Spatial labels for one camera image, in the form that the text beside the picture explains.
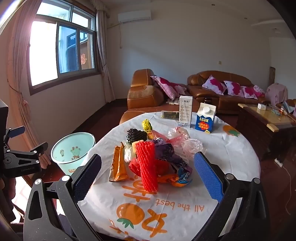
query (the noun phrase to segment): white plastic tablecloth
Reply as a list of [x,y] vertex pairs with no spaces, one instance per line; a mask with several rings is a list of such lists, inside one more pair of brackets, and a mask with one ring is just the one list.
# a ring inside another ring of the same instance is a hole
[[[191,138],[202,142],[203,153],[211,163],[239,180],[251,181],[260,177],[258,157],[243,135],[230,134],[232,132],[223,128],[227,124],[218,117],[211,134],[195,130],[196,117],[197,114],[192,113],[191,128],[186,129]],[[112,129],[87,154],[84,164],[97,153],[102,158],[102,168],[85,199],[78,205],[96,231],[113,237],[123,240],[192,240],[218,203],[210,197],[193,163],[189,163],[193,168],[193,181],[189,185],[178,188],[160,184],[155,194],[143,190],[140,178],[129,170],[128,164],[129,181],[108,181],[115,146],[126,140],[128,129],[142,130],[144,119],[149,119],[153,129],[165,135],[178,125],[175,120],[161,119],[160,112],[156,112],[136,116]],[[236,202],[221,234],[230,230],[240,201]]]

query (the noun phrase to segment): white cap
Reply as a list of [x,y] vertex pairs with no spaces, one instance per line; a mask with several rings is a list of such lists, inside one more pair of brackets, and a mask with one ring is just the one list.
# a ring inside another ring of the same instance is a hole
[[209,114],[210,112],[211,112],[211,110],[210,110],[210,108],[209,107],[204,107],[203,109],[203,112],[205,113],[205,114]]

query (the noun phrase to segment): light green trash can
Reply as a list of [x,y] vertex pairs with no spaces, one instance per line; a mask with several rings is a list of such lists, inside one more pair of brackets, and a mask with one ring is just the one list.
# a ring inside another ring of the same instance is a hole
[[95,143],[95,137],[87,132],[68,135],[53,146],[51,158],[66,175],[72,175]]

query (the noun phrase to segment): table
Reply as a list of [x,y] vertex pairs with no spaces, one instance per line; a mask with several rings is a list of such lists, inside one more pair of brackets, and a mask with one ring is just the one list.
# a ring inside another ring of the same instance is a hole
[[283,161],[295,137],[296,122],[288,116],[275,115],[270,107],[260,110],[256,105],[238,105],[241,109],[236,129],[251,143],[259,160]]
[[[246,138],[218,117],[211,134],[194,129],[196,113],[192,113],[192,127],[186,128],[190,137],[203,143],[208,160],[220,166],[224,173],[233,173],[237,179],[251,181],[260,177],[257,155]],[[143,190],[141,180],[129,172],[129,181],[108,182],[114,147],[125,140],[130,128],[142,129],[141,123],[149,119],[153,129],[167,134],[178,125],[175,120],[160,118],[160,112],[145,113],[112,129],[87,154],[85,163],[97,153],[102,168],[83,201],[81,211],[100,232],[124,240],[192,240],[203,227],[217,205],[193,163],[192,182],[182,188],[160,184],[157,193]],[[236,217],[240,201],[233,208],[223,233],[228,232]],[[123,222],[131,221],[132,225]]]

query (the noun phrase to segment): air conditioner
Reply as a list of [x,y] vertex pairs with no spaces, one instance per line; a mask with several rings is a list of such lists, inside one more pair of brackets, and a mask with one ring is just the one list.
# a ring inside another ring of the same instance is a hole
[[124,12],[118,14],[118,21],[120,23],[130,23],[144,20],[152,20],[151,10]]

